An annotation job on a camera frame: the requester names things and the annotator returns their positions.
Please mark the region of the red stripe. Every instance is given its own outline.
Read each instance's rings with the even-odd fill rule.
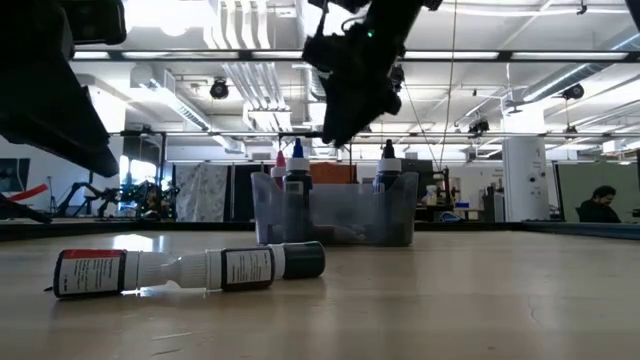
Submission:
[[[94,258],[110,258],[120,257],[125,254],[126,250],[99,250],[99,249],[73,249],[64,250],[63,259],[94,259]]]
[[[20,194],[15,194],[9,197],[10,201],[20,201],[24,199],[28,199],[30,197],[34,197],[38,194],[41,194],[45,191],[49,190],[49,187],[46,184],[42,184],[40,186],[36,186],[31,190],[27,190],[25,192],[21,192]]]

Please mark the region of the clear plastic bin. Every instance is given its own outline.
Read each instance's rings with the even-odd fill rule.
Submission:
[[[253,173],[251,180],[259,244],[316,240],[325,245],[408,246],[413,240],[416,173],[401,175],[381,194],[374,194],[370,184],[314,184],[309,194],[310,223],[290,221],[302,213],[302,195],[284,193],[267,174]]]

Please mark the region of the wooden table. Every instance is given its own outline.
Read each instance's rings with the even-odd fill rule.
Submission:
[[[0,244],[0,349],[22,359],[638,359],[640,244],[534,233],[417,233],[328,249],[322,278],[270,290],[175,286],[56,301],[58,251],[253,244],[252,233],[91,235]]]

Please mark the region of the man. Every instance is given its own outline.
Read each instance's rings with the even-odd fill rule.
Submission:
[[[618,214],[610,207],[616,197],[616,189],[603,185],[593,191],[591,199],[578,208],[580,222],[619,223]]]

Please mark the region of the curtain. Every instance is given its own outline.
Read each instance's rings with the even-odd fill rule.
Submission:
[[[177,165],[176,199],[179,222],[222,222],[228,166],[206,163]]]

